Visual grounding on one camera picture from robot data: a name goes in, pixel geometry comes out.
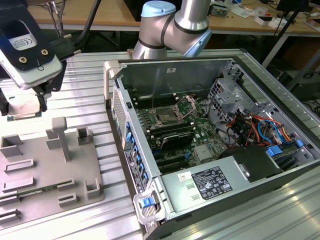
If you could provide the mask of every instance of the warning label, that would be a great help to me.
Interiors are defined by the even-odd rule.
[[[232,191],[219,166],[192,174],[192,178],[204,200]]]

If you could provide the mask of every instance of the blue joint cap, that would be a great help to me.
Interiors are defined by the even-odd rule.
[[[126,136],[126,141],[129,142],[131,140],[132,137],[132,133],[128,132],[127,136]]]
[[[278,146],[271,146],[268,148],[268,150],[266,151],[266,153],[270,156],[273,157],[275,155],[281,154],[282,150],[280,149],[280,147]]]
[[[184,57],[187,58],[192,58],[192,57],[196,57],[198,56],[201,51],[205,48],[205,46],[207,45],[210,37],[212,35],[212,31],[210,29],[208,29],[199,39],[198,41],[193,44],[192,47],[190,47],[185,54],[183,55]]]
[[[147,198],[143,199],[140,203],[141,203],[141,207],[143,209],[146,209],[148,207],[152,207],[152,206],[156,205],[153,197],[147,197]]]
[[[166,1],[148,1],[143,5],[141,17],[152,18],[173,14],[176,6]]]
[[[299,148],[302,148],[305,144],[301,141],[301,140],[297,140],[296,142],[296,145],[299,147]]]

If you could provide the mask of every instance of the blue latch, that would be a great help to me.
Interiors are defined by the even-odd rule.
[[[132,133],[128,132],[128,134],[126,135],[126,141],[129,142],[131,140],[132,137]]]
[[[296,144],[297,144],[297,146],[299,147],[299,148],[302,148],[305,144],[301,141],[301,140],[297,140],[296,142],[295,142]]]
[[[146,208],[148,208],[148,207],[152,207],[152,206],[154,206],[154,205],[156,205],[156,203],[155,203],[155,200],[154,200],[153,197],[147,197],[147,198],[145,198],[145,199],[143,199],[143,200],[141,201],[141,207],[142,207],[143,209],[146,209]]]
[[[143,179],[144,179],[144,180],[147,180],[147,179],[148,179],[148,175],[147,175],[146,172],[143,174]]]
[[[140,162],[141,162],[141,157],[140,157],[139,154],[137,154],[137,155],[136,155],[136,163],[137,163],[137,164],[140,164]]]
[[[271,146],[268,148],[266,153],[270,156],[273,157],[274,155],[278,155],[282,153],[282,150],[278,146]]]
[[[143,5],[141,17],[152,18],[173,14],[176,6],[166,1],[148,1]]]
[[[145,170],[145,166],[143,163],[140,163],[140,168],[141,168],[141,171]]]

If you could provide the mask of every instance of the wooden desk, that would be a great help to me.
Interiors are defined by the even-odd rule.
[[[255,0],[242,0],[243,4],[253,7],[269,9],[271,16],[275,17],[277,11],[267,4]],[[82,30],[89,16],[94,0],[67,0],[63,15],[63,25],[66,30]],[[40,6],[31,6],[30,13],[42,29],[53,29],[52,20],[48,11]],[[270,52],[263,62],[267,66],[289,36],[320,37],[320,32],[303,23],[304,18],[296,18],[296,23],[291,25],[287,32]],[[140,22],[135,21],[123,0],[102,0],[93,21],[91,30],[97,31],[139,31]],[[272,36],[275,30],[269,26],[261,26],[255,22],[254,17],[243,18],[232,12],[228,17],[209,17],[209,28],[214,34],[235,35],[264,35]]]

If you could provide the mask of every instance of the ventilation grille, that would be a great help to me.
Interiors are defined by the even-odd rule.
[[[116,124],[117,127],[120,128],[122,137],[125,138],[126,134],[126,115],[125,111],[122,107],[120,97],[117,91],[114,91],[114,97],[113,97],[113,109],[116,115]]]
[[[216,80],[210,89],[209,98],[212,99],[213,107],[218,112],[220,120],[228,123],[231,121],[230,117],[223,112],[221,105],[215,100],[215,96],[219,93],[223,93],[224,91],[224,87],[219,83],[218,80]]]

